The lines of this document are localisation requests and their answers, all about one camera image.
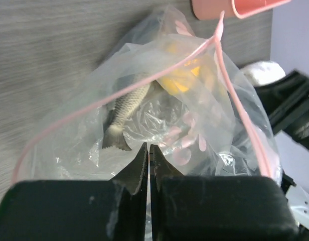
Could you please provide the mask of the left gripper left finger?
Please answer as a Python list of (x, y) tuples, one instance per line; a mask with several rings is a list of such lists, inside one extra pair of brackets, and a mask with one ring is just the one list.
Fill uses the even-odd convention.
[(148, 150), (143, 143), (135, 158), (111, 179), (115, 206), (109, 219), (111, 240), (144, 240), (148, 183)]

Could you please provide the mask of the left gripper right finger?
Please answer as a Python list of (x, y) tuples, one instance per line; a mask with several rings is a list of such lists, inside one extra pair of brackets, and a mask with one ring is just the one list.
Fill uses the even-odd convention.
[(166, 177), (183, 176), (183, 174), (165, 158), (158, 145), (151, 144), (150, 146), (149, 167), (152, 240), (158, 240), (162, 180)]

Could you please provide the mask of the clear zip top bag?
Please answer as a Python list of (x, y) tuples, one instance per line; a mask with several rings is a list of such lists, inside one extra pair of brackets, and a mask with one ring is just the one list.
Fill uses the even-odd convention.
[[(282, 168), (267, 114), (252, 84), (223, 52), (223, 30), (223, 14), (205, 39), (176, 8), (153, 11), (118, 42), (72, 99), (44, 117), (12, 181), (110, 179), (147, 143), (158, 145), (186, 175), (263, 175), (280, 183)], [(209, 91), (199, 82), (177, 96), (163, 88), (126, 121), (123, 134), (131, 151), (102, 149), (115, 100), (182, 66), (211, 38), (208, 54), (216, 56), (222, 84)]]

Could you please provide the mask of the yellow fake fruit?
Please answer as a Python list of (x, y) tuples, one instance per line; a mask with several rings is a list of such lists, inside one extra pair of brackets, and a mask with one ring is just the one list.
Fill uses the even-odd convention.
[(222, 82), (219, 77), (219, 64), (215, 60), (216, 56), (208, 54), (212, 45), (213, 39), (208, 39), (195, 50), (197, 55), (194, 58), (184, 61), (182, 66), (175, 67), (167, 75), (158, 78), (157, 82), (173, 96), (194, 90), (199, 82), (209, 91), (213, 91)]

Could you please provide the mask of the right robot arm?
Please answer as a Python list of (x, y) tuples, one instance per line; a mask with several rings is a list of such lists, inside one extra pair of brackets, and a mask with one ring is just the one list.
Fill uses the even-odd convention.
[[(309, 151), (309, 77), (293, 70), (282, 79), (256, 87), (273, 133), (285, 132)], [(286, 173), (281, 188), (296, 214), (298, 239), (309, 240), (309, 194)]]

